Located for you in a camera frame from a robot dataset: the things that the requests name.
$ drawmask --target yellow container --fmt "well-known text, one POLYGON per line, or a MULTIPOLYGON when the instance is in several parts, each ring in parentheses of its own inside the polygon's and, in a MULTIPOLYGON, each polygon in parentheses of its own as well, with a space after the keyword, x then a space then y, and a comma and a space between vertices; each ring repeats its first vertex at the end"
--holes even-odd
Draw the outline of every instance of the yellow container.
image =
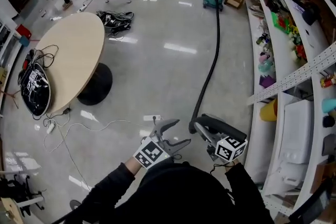
POLYGON ((260 118, 263 121, 277 121, 278 99, 274 99, 260 109, 260 118))

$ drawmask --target white power strip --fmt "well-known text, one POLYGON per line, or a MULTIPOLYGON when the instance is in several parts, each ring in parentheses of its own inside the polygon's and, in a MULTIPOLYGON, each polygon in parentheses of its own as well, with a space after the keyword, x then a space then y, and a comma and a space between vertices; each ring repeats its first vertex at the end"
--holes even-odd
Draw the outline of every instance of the white power strip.
POLYGON ((47 129, 47 134, 50 134, 53 131, 54 128, 55 128, 55 124, 52 122, 50 124, 49 128, 47 129))
POLYGON ((161 120, 161 115, 145 115, 143 116, 143 120, 144 121, 153 121, 153 117, 156 117, 156 121, 160 121, 161 120))

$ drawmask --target black hose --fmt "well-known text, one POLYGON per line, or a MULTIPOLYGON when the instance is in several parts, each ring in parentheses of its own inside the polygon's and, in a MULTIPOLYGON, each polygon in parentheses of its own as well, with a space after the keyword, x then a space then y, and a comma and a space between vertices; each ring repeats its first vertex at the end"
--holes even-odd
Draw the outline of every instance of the black hose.
POLYGON ((218 55, 219 55, 219 40, 221 38, 221 31, 220 31, 221 29, 220 29, 220 26, 219 26, 219 3, 218 3, 218 1, 219 0, 215 0, 215 2, 216 2, 216 17, 217 17, 217 45, 216 45, 215 58, 214 58, 214 61, 211 65, 209 74, 206 77, 206 80, 203 84, 201 93, 198 97, 198 100, 197 100, 197 103, 196 103, 196 106, 195 106, 195 109, 194 109, 194 112, 193 112, 193 116, 192 116, 191 121, 189 123, 189 132, 191 134, 196 133, 196 129, 195 129, 195 126, 194 126, 194 120, 195 120, 195 118, 197 118, 198 111, 199 111, 199 108, 201 107, 201 103, 202 103, 202 100, 203 100, 203 97, 204 97, 204 94, 205 94, 206 87, 208 86, 210 78, 212 76, 212 73, 214 72, 214 69, 215 69, 215 66, 216 66, 216 63, 217 63, 217 59, 218 59, 218 55))

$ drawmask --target black bag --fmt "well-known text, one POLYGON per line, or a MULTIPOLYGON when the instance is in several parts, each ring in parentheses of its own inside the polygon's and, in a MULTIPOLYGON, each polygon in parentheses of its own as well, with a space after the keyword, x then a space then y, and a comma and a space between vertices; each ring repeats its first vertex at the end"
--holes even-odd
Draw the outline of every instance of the black bag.
POLYGON ((114 13, 99 10, 96 14, 103 22, 105 32, 112 36, 117 35, 119 32, 130 30, 134 17, 134 13, 132 12, 114 13))

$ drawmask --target purple object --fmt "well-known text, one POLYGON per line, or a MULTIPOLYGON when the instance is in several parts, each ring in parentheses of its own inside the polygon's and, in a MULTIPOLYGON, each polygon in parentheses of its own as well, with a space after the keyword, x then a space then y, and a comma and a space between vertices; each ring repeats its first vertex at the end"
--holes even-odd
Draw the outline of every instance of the purple object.
POLYGON ((268 75, 267 77, 260 76, 260 79, 259 79, 259 85, 263 86, 264 88, 270 87, 275 82, 276 80, 272 78, 270 75, 268 75))

